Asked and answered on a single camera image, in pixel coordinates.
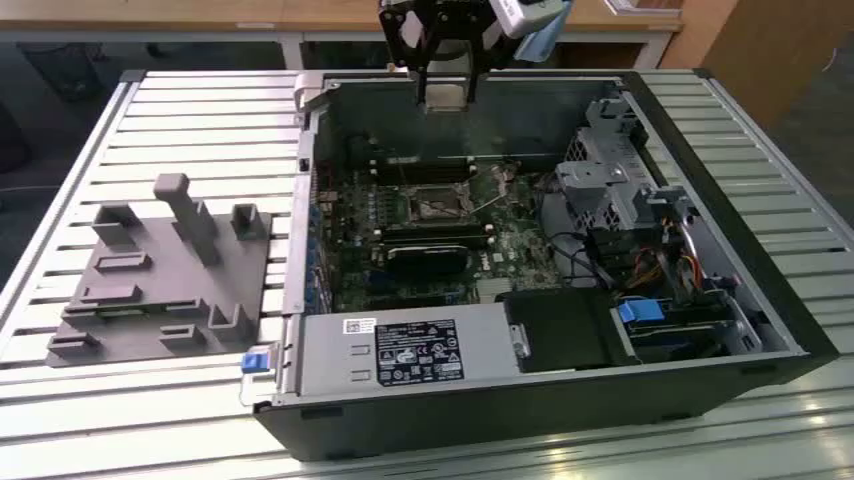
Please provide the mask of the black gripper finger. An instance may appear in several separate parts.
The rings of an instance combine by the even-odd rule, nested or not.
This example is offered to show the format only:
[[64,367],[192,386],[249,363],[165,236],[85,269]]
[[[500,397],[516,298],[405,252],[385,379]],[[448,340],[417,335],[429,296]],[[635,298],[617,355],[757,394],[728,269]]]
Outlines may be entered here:
[[464,39],[468,43],[465,101],[476,99],[480,78],[501,69],[512,54],[512,39],[505,35],[489,1],[471,1],[465,14]]
[[392,62],[415,81],[416,103],[425,101],[428,66],[437,50],[433,1],[379,1],[377,18]]

